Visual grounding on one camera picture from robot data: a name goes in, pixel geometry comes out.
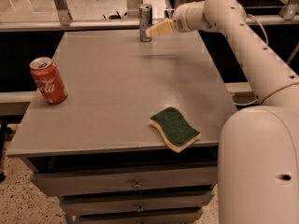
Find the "silver can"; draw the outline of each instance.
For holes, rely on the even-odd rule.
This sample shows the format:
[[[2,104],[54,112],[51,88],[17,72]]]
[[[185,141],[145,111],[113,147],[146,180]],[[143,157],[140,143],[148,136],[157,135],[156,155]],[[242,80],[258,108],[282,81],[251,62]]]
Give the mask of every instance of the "silver can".
[[[142,4],[139,7],[139,30],[141,41],[151,41],[146,35],[146,30],[152,25],[152,7],[150,4]]]

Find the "drawer knob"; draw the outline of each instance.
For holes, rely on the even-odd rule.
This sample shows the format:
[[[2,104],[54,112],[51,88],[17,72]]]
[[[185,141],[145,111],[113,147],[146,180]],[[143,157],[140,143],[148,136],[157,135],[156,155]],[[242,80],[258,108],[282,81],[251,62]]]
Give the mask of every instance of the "drawer knob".
[[[139,207],[138,207],[138,209],[137,209],[137,212],[138,212],[138,213],[142,213],[142,212],[144,212],[144,209],[142,208],[142,205],[141,205],[141,204],[139,205]]]
[[[135,183],[132,185],[132,188],[134,190],[139,190],[142,188],[141,184],[139,183],[139,180],[135,180]]]

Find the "floor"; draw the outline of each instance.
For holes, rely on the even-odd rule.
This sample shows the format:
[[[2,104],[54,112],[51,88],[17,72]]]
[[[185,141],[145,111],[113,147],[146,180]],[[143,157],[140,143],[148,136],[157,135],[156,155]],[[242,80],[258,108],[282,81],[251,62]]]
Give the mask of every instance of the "floor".
[[[66,0],[75,21],[103,20],[126,11],[126,0]],[[163,0],[156,0],[157,7]],[[58,21],[53,0],[0,0],[0,22]],[[31,171],[19,159],[5,159],[6,180],[0,183],[0,224],[65,224],[57,198],[31,184]],[[218,195],[195,224],[217,224]]]

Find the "red soda can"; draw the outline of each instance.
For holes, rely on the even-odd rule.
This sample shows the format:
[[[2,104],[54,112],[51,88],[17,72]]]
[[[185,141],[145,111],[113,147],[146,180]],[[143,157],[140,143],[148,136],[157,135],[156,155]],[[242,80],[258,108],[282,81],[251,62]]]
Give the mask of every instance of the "red soda can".
[[[67,91],[57,65],[48,57],[40,57],[30,63],[30,73],[48,104],[62,102]]]

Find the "drawer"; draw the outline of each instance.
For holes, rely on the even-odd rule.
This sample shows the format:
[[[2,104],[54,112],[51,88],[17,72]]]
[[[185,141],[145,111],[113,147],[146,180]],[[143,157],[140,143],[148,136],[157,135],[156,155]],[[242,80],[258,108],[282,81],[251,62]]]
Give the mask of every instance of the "drawer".
[[[36,184],[48,196],[140,189],[213,185],[217,183],[217,167],[197,165],[164,165],[117,168],[58,174],[36,174]]]
[[[90,198],[61,200],[60,206],[72,216],[146,212],[207,205],[214,196],[213,191],[197,187],[181,189],[158,189],[141,192],[109,193]]]
[[[80,224],[169,224],[179,222],[193,223],[203,214],[200,208],[148,212],[141,214],[102,215],[94,217],[80,217]]]

